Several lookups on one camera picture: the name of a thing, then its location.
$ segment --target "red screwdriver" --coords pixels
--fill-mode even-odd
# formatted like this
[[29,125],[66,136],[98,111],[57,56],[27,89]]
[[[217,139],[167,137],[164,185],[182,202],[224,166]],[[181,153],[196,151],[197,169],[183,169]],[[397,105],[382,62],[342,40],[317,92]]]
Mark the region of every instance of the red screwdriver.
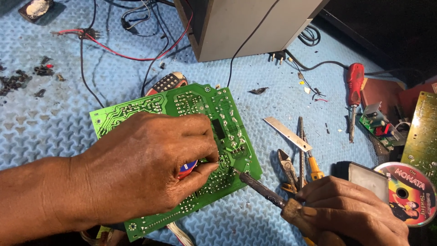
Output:
[[352,108],[352,113],[350,117],[350,133],[349,133],[349,143],[354,142],[354,127],[355,127],[355,116],[357,106],[361,102],[361,85],[364,81],[364,66],[361,63],[354,63],[349,66],[349,71],[347,73],[347,86],[349,87],[349,96],[347,98],[349,106]]

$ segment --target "textured mat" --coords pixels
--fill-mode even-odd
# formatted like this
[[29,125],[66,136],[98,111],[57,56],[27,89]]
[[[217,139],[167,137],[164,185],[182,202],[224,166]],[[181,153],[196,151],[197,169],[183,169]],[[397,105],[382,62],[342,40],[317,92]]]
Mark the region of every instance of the textured mat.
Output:
[[[122,29],[120,16],[139,3],[109,2],[97,1],[94,28],[103,33],[100,41],[128,56],[154,57],[164,45],[164,40],[159,39],[161,33],[155,18],[137,26],[140,35],[131,35]],[[75,35],[50,33],[86,28],[91,22],[92,1],[67,0],[63,5],[65,9],[46,25],[23,20],[17,13],[18,6],[0,13],[0,33],[3,34],[0,62],[7,68],[2,76],[10,76],[16,69],[31,73],[46,55],[53,59],[50,63],[55,66],[55,72],[67,79],[60,82],[55,77],[33,76],[26,88],[0,97],[0,170],[45,156],[77,155],[97,139],[88,113],[99,105],[80,79],[79,40]],[[158,7],[174,42],[184,27],[174,8],[162,4]],[[363,63],[366,71],[381,70],[320,28],[322,40],[318,46],[307,47],[295,40],[289,47],[303,64],[312,66],[324,60],[337,60],[345,64]],[[85,41],[84,50],[85,77],[105,106],[139,97],[149,62],[115,56],[89,41]],[[167,64],[164,70],[158,68],[161,61]],[[181,71],[191,82],[225,86],[229,62],[197,63],[184,37],[171,54],[153,65],[155,70],[149,76],[156,81],[171,71]],[[367,167],[378,164],[363,127],[356,127],[355,144],[349,144],[345,131],[344,115],[348,111],[343,68],[328,64],[304,72],[307,81],[327,95],[329,102],[312,101],[311,95],[299,84],[297,70],[288,62],[281,66],[269,62],[267,54],[237,58],[233,68],[232,95],[261,163],[264,172],[261,182],[269,188],[285,196],[279,189],[285,176],[275,161],[276,150],[282,148],[289,154],[295,153],[296,167],[298,156],[290,143],[262,121],[267,116],[276,117],[293,130],[297,129],[298,117],[303,116],[313,154],[326,174],[337,161],[354,161]],[[269,89],[262,95],[248,93],[259,87]],[[34,93],[42,88],[47,90],[45,96],[36,99]],[[197,245],[304,245],[298,230],[283,221],[279,212],[252,189],[244,188],[181,219],[178,224]],[[166,229],[155,231],[149,237],[179,244]]]

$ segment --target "small circuit board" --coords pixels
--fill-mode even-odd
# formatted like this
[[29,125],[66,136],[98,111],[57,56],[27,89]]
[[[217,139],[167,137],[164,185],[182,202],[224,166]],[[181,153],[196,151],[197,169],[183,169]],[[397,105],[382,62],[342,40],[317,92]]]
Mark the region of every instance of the small circuit board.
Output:
[[260,164],[228,88],[216,90],[210,85],[190,84],[92,111],[90,116],[97,138],[139,111],[170,116],[207,115],[214,129],[220,166],[200,190],[172,211],[126,221],[126,232],[131,242],[246,186],[233,168],[248,172],[255,179],[261,178]]
[[381,103],[368,105],[360,118],[360,123],[372,133],[389,151],[395,146],[405,145],[406,139],[379,111]]
[[437,94],[419,94],[401,162],[419,169],[437,186]]

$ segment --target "yellow screwdriver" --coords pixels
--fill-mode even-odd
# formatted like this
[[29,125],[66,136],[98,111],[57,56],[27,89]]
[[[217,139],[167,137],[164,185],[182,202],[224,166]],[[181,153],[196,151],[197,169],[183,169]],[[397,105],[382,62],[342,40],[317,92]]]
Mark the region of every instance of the yellow screwdriver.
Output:
[[[303,140],[308,143],[306,139],[306,134],[303,132]],[[314,181],[316,179],[321,179],[325,176],[325,174],[319,169],[319,165],[317,165],[316,158],[312,156],[311,150],[307,151],[308,154],[308,164],[311,168],[311,179]]]

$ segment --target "pliers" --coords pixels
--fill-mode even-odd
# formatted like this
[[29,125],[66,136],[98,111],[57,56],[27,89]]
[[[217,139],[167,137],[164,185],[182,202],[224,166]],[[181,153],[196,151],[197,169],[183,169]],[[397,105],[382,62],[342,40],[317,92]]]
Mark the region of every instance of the pliers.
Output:
[[296,194],[299,191],[299,181],[296,176],[296,171],[293,167],[290,156],[288,156],[288,154],[281,149],[277,150],[277,155],[281,164],[281,169],[284,172],[285,177],[287,177],[287,183],[283,183],[281,189],[288,191],[292,194]]

